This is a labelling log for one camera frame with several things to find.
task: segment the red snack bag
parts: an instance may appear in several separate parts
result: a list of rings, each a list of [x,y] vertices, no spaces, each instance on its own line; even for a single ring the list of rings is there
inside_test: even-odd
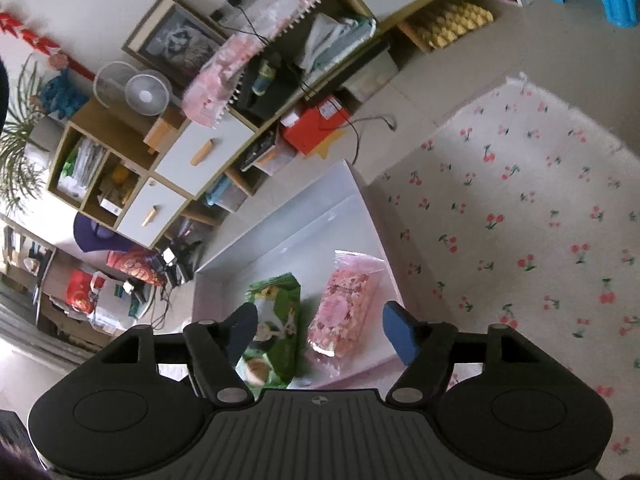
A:
[[[155,272],[149,262],[153,254],[152,251],[142,247],[133,247],[127,253],[109,251],[107,265],[143,282],[161,286],[164,283],[164,276]]]
[[[95,297],[91,292],[91,278],[90,274],[82,270],[74,270],[69,284],[66,286],[66,304],[85,314],[92,314],[95,310]],[[100,281],[96,283],[100,287],[104,280],[100,278]]]

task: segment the picture frame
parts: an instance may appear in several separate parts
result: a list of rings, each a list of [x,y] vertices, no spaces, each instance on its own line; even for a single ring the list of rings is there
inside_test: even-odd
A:
[[[157,0],[123,45],[124,52],[184,90],[225,43],[213,20],[181,0]]]

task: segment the green plastic bag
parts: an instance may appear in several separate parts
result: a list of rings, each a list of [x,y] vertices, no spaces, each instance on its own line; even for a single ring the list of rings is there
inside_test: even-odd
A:
[[[236,371],[254,394],[286,388],[296,371],[300,284],[291,273],[253,283],[247,300],[258,310],[258,330]]]

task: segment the tile floor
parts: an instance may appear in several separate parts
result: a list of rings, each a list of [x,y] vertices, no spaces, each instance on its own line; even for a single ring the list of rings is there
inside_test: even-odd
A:
[[[640,27],[617,28],[598,0],[537,0],[529,7],[484,2],[496,22],[445,50],[415,54],[404,69],[365,103],[356,118],[393,115],[358,123],[362,136],[355,165],[366,182],[408,155],[428,133],[465,102],[524,72],[537,85],[581,108],[640,153]],[[206,244],[206,262],[247,229],[293,197],[333,161],[353,158],[353,132],[331,146],[329,158],[299,156],[269,178]]]

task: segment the orange box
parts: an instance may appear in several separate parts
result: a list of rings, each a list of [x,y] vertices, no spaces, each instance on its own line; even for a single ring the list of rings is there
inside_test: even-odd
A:
[[[329,97],[317,107],[306,110],[293,126],[283,131],[282,136],[299,152],[308,155],[350,117],[335,97]]]

